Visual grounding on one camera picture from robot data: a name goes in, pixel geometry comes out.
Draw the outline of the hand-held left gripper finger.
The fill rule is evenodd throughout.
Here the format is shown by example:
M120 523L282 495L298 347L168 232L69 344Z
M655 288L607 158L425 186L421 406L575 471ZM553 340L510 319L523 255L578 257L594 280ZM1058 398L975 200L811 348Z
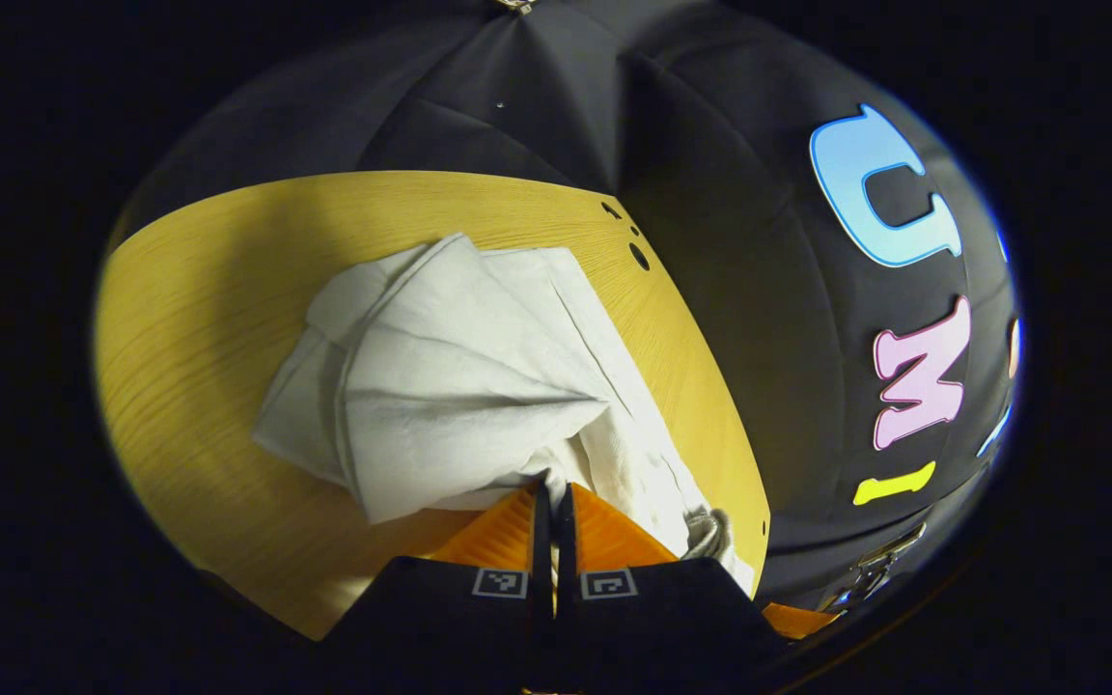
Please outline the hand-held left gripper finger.
M755 679L790 641L722 563L681 560L572 485L557 512L556 646L573 679Z
M322 637L341 679L526 679L550 646L552 503L512 494L435 558L393 558Z

